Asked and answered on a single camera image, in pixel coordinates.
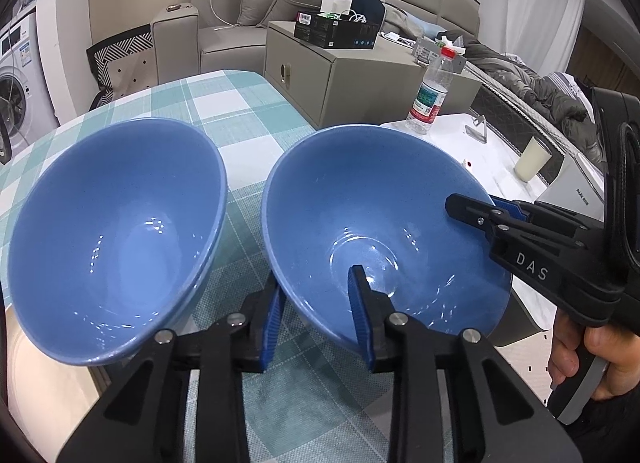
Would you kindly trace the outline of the large blue bowl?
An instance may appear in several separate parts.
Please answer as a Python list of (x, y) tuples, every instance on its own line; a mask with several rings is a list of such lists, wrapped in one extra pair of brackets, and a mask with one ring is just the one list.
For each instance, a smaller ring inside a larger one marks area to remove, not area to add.
[(101, 129), (39, 177), (8, 255), (14, 313), (45, 355), (108, 365), (191, 312), (227, 207), (215, 143), (180, 120)]

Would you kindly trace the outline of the cream cup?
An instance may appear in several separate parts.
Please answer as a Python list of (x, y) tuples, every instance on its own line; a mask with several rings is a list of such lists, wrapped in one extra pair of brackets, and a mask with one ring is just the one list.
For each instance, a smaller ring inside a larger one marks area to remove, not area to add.
[(533, 136), (514, 165), (514, 174), (523, 182), (529, 182), (549, 162), (551, 157), (552, 154), (548, 145)]

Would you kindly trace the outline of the grey blanket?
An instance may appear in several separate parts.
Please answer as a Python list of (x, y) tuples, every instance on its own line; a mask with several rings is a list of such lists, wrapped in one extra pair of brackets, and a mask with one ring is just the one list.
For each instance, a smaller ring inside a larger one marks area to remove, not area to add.
[(451, 42), (463, 39), (464, 57), (489, 77), (495, 79), (516, 97), (548, 120), (567, 137), (597, 168), (601, 167), (603, 152), (597, 126), (582, 101), (566, 94), (548, 77), (539, 76), (530, 67), (498, 53), (469, 38), (458, 30), (439, 32)]

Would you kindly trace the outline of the clear water bottle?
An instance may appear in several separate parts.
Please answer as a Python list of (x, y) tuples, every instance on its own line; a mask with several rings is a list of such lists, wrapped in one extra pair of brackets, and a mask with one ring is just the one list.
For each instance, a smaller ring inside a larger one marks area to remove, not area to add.
[(427, 134), (444, 103), (454, 72), (457, 53), (442, 47), (438, 56), (431, 58), (422, 79), (416, 99), (410, 108), (407, 122), (417, 134)]

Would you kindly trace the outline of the grey side cabinet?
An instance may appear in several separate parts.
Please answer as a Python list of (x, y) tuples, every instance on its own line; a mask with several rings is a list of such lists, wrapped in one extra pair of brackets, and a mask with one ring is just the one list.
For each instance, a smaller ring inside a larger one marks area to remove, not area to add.
[(262, 76), (316, 129), (405, 119), (426, 67), (379, 37), (372, 49), (322, 49), (294, 36), (293, 22), (271, 22)]

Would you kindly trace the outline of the black cardboard box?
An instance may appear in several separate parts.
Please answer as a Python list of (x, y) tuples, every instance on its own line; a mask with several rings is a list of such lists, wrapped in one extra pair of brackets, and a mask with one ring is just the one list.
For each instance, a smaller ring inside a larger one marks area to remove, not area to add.
[(322, 49), (372, 49), (379, 31), (378, 25), (356, 22), (352, 15), (298, 12), (294, 36)]

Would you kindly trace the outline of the grey sofa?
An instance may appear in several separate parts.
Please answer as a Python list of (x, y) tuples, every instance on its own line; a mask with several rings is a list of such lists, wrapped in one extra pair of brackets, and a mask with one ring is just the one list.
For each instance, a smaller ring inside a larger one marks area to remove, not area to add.
[[(162, 84), (218, 70), (259, 73), (264, 67), (267, 27), (259, 26), (274, 0), (189, 0), (171, 4), (151, 24), (157, 79)], [(480, 30), (477, 0), (381, 0), (387, 22), (404, 30), (405, 18), (434, 23), (475, 36)], [(356, 0), (322, 0), (318, 12), (363, 16), (372, 11)]]

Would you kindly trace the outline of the white washing machine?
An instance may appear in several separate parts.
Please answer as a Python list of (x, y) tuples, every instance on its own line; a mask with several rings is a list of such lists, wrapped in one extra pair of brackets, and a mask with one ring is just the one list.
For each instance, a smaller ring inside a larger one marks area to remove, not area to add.
[(36, 10), (23, 12), (1, 32), (1, 163), (54, 131), (54, 114), (40, 60)]

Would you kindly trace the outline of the black patterned chair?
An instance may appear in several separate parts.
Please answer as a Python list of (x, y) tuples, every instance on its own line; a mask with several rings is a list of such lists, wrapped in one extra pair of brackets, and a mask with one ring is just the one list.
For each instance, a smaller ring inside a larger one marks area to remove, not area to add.
[(157, 85), (150, 24), (97, 42), (87, 49), (87, 58), (99, 88), (91, 102), (91, 110)]

